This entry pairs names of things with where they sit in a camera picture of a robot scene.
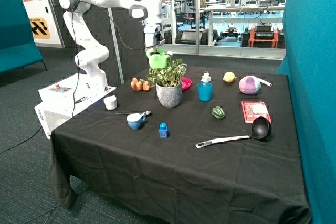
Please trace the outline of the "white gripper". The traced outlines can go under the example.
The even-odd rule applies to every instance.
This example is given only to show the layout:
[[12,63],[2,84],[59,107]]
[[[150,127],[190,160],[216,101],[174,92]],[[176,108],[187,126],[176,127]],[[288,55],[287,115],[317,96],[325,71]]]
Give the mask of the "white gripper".
[[155,52],[165,43],[161,23],[147,23],[144,28],[145,48],[153,48]]

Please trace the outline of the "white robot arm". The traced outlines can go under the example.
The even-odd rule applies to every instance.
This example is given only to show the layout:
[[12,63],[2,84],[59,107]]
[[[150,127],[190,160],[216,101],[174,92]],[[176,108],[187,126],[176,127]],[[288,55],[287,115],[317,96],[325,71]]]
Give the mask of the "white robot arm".
[[[107,35],[110,22],[103,18],[108,8],[126,9],[132,21],[143,21],[145,48],[157,49],[164,43],[162,27],[162,2],[161,0],[59,0],[60,7],[64,10],[64,23],[74,42],[83,47],[83,50],[75,56],[78,67],[88,76],[89,88],[93,91],[106,91],[108,82],[105,72],[99,64],[109,56],[107,42],[103,35]],[[90,8],[102,23],[93,20],[85,21],[85,14]]]

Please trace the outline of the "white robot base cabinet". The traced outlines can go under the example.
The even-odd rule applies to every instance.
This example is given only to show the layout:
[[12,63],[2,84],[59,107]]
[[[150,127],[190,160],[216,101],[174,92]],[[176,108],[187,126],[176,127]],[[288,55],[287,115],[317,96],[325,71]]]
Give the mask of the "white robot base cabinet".
[[77,73],[38,90],[41,103],[35,106],[36,115],[48,139],[52,131],[82,112],[115,87],[95,86],[87,74]]

